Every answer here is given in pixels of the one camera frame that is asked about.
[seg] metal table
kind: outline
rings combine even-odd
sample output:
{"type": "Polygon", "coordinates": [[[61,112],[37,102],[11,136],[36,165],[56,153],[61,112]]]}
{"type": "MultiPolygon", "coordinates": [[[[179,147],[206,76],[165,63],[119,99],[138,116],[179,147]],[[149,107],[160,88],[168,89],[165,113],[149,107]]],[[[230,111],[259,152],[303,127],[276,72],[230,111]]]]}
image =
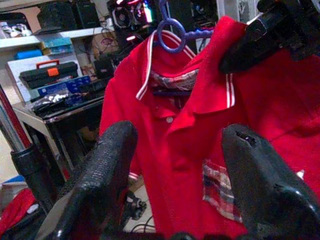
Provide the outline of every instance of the metal table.
{"type": "Polygon", "coordinates": [[[25,108],[25,103],[12,106],[32,141],[48,159],[50,174],[55,182],[62,184],[61,181],[68,178],[75,165],[88,153],[89,150],[79,141],[77,131],[84,127],[99,127],[103,98],[98,97],[44,117],[25,108]]]}

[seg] red cloth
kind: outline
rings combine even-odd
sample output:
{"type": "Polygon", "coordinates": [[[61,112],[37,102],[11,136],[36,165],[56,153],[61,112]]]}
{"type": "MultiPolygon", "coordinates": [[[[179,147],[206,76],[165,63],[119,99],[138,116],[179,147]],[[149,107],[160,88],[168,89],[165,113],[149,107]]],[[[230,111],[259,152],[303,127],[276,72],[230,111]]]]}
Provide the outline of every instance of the red cloth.
{"type": "MultiPolygon", "coordinates": [[[[226,76],[219,62],[244,31],[245,25],[222,18],[195,57],[188,49],[170,54],[153,47],[151,36],[122,61],[106,88],[100,134],[117,121],[136,126],[131,172],[143,174],[156,230],[166,237],[183,231],[197,239],[209,233],[234,238],[245,232],[225,214],[233,208],[204,196],[206,163],[228,190],[221,137],[229,124],[248,125],[266,137],[295,172],[304,170],[305,182],[320,196],[320,60],[293,62],[281,50],[246,72],[226,76]],[[168,78],[198,69],[182,110],[144,85],[149,69],[168,78]]],[[[179,43],[169,33],[163,38],[171,47],[179,43]]]]}
{"type": "Polygon", "coordinates": [[[36,202],[29,188],[21,190],[4,209],[0,219],[0,238],[12,226],[16,225],[27,214],[27,210],[36,202]]]}

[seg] plaid pocket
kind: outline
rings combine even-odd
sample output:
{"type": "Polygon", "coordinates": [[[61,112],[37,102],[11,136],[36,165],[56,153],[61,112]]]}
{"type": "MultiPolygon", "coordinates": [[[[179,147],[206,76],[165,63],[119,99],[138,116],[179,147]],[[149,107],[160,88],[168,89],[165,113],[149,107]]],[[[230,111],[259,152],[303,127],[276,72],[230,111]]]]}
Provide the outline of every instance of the plaid pocket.
{"type": "Polygon", "coordinates": [[[242,223],[241,215],[234,204],[235,197],[227,169],[205,159],[202,176],[203,200],[209,202],[225,218],[242,223]]]}

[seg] toolbox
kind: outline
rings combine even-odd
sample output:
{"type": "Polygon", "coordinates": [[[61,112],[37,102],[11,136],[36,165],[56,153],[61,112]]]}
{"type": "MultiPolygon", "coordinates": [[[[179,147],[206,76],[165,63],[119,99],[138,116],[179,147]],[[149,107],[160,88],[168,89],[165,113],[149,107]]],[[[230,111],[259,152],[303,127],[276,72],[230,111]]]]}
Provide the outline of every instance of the toolbox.
{"type": "Polygon", "coordinates": [[[35,70],[24,71],[20,73],[20,79],[30,89],[36,89],[48,84],[56,83],[59,79],[65,77],[76,78],[78,77],[78,65],[71,61],[60,64],[58,59],[43,61],[36,64],[35,70]],[[56,63],[54,66],[43,67],[42,65],[48,65],[56,63]]]}

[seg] speaker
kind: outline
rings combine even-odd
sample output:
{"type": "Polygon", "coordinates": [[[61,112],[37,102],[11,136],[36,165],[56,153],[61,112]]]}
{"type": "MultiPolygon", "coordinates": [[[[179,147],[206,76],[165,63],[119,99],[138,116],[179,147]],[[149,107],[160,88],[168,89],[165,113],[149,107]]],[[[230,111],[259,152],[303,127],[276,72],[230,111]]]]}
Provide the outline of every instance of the speaker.
{"type": "Polygon", "coordinates": [[[56,1],[41,5],[36,17],[43,29],[61,27],[63,31],[70,31],[78,28],[70,2],[56,1]]]}
{"type": "MultiPolygon", "coordinates": [[[[168,15],[178,20],[184,27],[186,32],[195,30],[195,21],[192,14],[192,4],[190,0],[171,0],[167,1],[166,9],[168,15]]],[[[169,27],[169,30],[179,36],[179,32],[174,27],[169,27]]],[[[191,50],[197,52],[196,41],[190,40],[186,43],[191,50]]]]}
{"type": "Polygon", "coordinates": [[[94,3],[90,1],[76,1],[72,9],[78,29],[100,27],[98,13],[94,3]]]}

